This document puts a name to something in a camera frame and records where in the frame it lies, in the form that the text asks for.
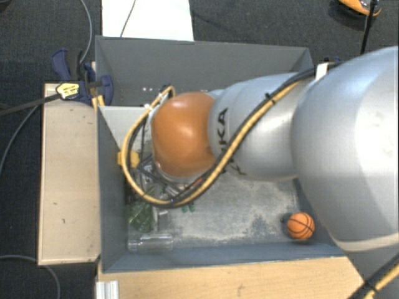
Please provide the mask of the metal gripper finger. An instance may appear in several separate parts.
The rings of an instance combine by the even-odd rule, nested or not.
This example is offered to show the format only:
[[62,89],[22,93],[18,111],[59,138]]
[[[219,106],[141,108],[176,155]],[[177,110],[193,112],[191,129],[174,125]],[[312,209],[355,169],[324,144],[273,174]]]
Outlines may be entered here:
[[158,210],[157,218],[158,230],[168,230],[170,225],[170,214],[168,210]]

